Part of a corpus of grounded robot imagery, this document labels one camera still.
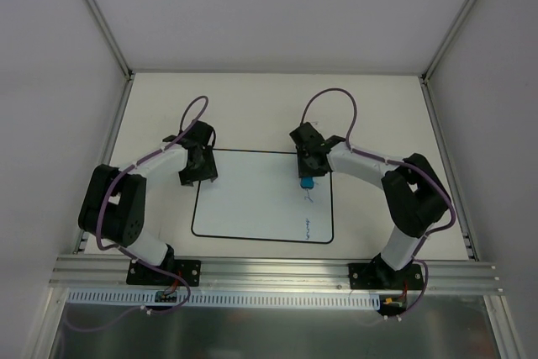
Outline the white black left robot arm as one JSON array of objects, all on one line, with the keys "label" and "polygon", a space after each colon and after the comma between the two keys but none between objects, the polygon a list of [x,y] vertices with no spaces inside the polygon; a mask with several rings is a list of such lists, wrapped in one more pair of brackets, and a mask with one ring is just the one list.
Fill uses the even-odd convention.
[{"label": "white black left robot arm", "polygon": [[214,148],[172,145],[125,167],[97,166],[77,220],[81,230],[95,236],[99,249],[118,249],[146,264],[145,273],[157,284],[174,277],[175,256],[171,246],[145,228],[146,195],[174,175],[183,186],[216,180]]}]

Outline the blue whiteboard eraser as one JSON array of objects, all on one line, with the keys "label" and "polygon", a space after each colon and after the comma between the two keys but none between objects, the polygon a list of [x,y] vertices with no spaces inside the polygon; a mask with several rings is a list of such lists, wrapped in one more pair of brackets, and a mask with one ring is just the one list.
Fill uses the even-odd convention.
[{"label": "blue whiteboard eraser", "polygon": [[302,177],[300,179],[300,187],[302,189],[313,189],[315,186],[315,181],[312,177]]}]

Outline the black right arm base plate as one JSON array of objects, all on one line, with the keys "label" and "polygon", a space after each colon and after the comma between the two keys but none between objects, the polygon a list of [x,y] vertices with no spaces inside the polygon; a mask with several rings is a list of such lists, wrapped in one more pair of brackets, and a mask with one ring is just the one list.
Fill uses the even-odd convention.
[{"label": "black right arm base plate", "polygon": [[348,278],[352,290],[408,290],[418,291],[424,286],[422,268],[410,263],[401,270],[377,265],[375,262],[349,263]]}]

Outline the white whiteboard black rim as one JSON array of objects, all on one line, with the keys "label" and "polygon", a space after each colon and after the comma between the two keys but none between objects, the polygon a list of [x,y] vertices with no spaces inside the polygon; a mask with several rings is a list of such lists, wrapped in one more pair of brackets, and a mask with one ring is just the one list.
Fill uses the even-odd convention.
[{"label": "white whiteboard black rim", "polygon": [[218,178],[198,185],[199,237],[327,245],[334,239],[332,176],[301,187],[293,153],[216,150]]}]

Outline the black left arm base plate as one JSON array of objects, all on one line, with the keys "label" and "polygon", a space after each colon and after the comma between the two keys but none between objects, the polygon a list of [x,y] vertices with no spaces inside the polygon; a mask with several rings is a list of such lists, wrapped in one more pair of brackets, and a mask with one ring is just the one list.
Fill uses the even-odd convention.
[{"label": "black left arm base plate", "polygon": [[135,286],[169,287],[174,282],[182,283],[171,275],[181,277],[189,287],[197,287],[200,281],[202,262],[190,259],[172,259],[166,268],[148,267],[142,263],[131,262],[127,271],[126,283]]}]

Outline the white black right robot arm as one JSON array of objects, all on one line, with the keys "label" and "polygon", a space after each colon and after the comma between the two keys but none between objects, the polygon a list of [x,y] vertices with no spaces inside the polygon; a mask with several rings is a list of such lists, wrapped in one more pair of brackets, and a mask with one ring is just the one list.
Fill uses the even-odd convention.
[{"label": "white black right robot arm", "polygon": [[451,207],[451,200],[429,160],[414,153],[403,159],[350,147],[344,139],[298,142],[298,175],[322,177],[336,172],[381,189],[394,228],[377,256],[377,282],[396,288],[427,230]]}]

